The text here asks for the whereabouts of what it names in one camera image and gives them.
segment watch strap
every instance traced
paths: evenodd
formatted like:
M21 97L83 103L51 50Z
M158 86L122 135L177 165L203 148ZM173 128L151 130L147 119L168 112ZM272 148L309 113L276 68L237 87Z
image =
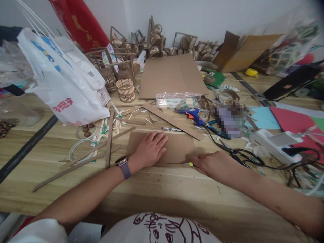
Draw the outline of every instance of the watch strap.
M121 163L119 166L121 168L121 171L124 174L125 180L127 180L129 177L131 177L132 174L131 174L131 171L128 168L127 161Z

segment person's left hand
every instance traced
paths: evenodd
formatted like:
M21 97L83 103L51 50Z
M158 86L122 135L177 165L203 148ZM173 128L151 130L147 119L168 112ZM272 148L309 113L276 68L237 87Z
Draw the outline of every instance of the person's left hand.
M159 135L157 133L158 131L148 133L138 145L135 153L129 157L129 162L136 163L139 170L153 166L166 151L163 146L168 137L163 137L165 132L161 132Z

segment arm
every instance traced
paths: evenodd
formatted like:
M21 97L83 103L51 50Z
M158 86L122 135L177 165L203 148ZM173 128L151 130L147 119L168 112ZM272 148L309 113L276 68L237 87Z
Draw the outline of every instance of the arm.
M163 146L168 137L163 138L164 132L156 136L157 133L157 131L148 133L136 152L129 157L127 163L132 175L144 167L154 165L165 152ZM60 196L31 223L44 218L53 218L67 231L72 230L123 180L124 175L119 166L103 170Z
M309 235L324 236L324 203L237 163L224 151L191 159L196 169L286 218Z

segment black scissors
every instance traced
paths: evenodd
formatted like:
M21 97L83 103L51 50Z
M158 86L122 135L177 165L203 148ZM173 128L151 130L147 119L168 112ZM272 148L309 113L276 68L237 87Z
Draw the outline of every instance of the black scissors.
M241 155L242 157L246 158L247 161L253 163L253 164L256 164L256 165L259 165L259 166L263 166L265 165L264 161L259 157L257 156L256 154L250 152L249 150L245 150L245 149L241 149L241 148L237 148L237 149L231 149L226 143L224 143L222 140L220 140L221 144L219 143L215 143L218 147L220 147L221 149L224 149L225 151L229 152L231 154L231 157L233 159L235 159L237 162L239 162L241 165L244 165L245 167L251 169L251 167L249 167L248 165L246 165L244 163L244 161L242 161L237 155ZM253 158L250 158L249 156L247 156L246 154L242 153L242 152L245 152L249 155L251 155Z

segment cardboard box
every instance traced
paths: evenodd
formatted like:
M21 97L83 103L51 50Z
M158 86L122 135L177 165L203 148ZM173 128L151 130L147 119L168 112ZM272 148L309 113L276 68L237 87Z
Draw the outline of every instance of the cardboard box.
M245 71L281 36L282 34L249 35L243 44L240 44L242 40L239 36L226 31L224 43L213 63L218 66L217 71L219 72Z
M188 54L146 61L139 99L155 99L158 93L209 94L197 64Z

